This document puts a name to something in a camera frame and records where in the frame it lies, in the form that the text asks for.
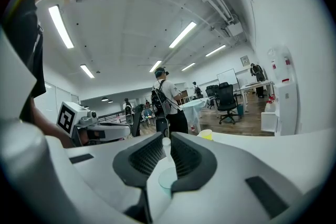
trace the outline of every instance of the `ceiling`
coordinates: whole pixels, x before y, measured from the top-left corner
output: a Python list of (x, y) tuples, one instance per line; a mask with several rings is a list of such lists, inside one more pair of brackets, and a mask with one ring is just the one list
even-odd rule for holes
[[(60, 6), (75, 46), (72, 49), (65, 47), (51, 20), (48, 8), (55, 4)], [(220, 30), (223, 19), (202, 0), (86, 0), (67, 4), (44, 0), (37, 6), (44, 28), (44, 63), (82, 91), (104, 87), (104, 94), (113, 94), (150, 87), (154, 75), (149, 70), (157, 60), (162, 60), (162, 66), (174, 77), (182, 78), (187, 70), (181, 69), (187, 65), (208, 60), (205, 55), (222, 44), (236, 46), (245, 39), (244, 34), (226, 37)], [(175, 48), (169, 48), (191, 21), (197, 26)], [(88, 66), (94, 79), (82, 72), (81, 64)], [(94, 91), (84, 96), (97, 97)]]

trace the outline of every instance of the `wooden floor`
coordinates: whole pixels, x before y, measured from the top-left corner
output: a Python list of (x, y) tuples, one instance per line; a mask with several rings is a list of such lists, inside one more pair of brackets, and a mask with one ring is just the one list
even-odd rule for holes
[[(244, 112), (243, 117), (240, 119), (238, 116), (234, 116), (236, 124), (233, 125), (229, 119), (222, 121), (219, 124), (219, 119), (216, 118), (216, 111), (214, 108), (204, 108), (201, 110), (201, 118), (199, 119), (201, 130), (211, 129), (213, 132), (237, 134), (237, 135), (252, 135), (252, 136), (273, 136), (273, 133), (263, 132), (260, 130), (261, 125), (261, 112), (264, 112), (267, 97), (259, 98), (255, 94), (249, 93), (247, 96), (249, 112)], [(243, 103), (243, 98), (238, 98), (238, 103)], [(140, 125), (140, 134), (153, 134), (156, 132), (153, 121), (149, 127), (147, 123), (142, 122)], [(197, 135), (197, 132), (192, 132), (189, 129), (190, 134)]]

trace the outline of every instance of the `railing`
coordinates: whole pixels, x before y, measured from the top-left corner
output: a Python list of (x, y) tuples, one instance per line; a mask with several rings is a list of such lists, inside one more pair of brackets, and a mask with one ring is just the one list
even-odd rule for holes
[(99, 116), (98, 117), (99, 121), (109, 121), (109, 122), (117, 122), (117, 123), (122, 123), (126, 121), (125, 118), (125, 111), (119, 111), (119, 112), (114, 112), (111, 114), (107, 114), (104, 116)]

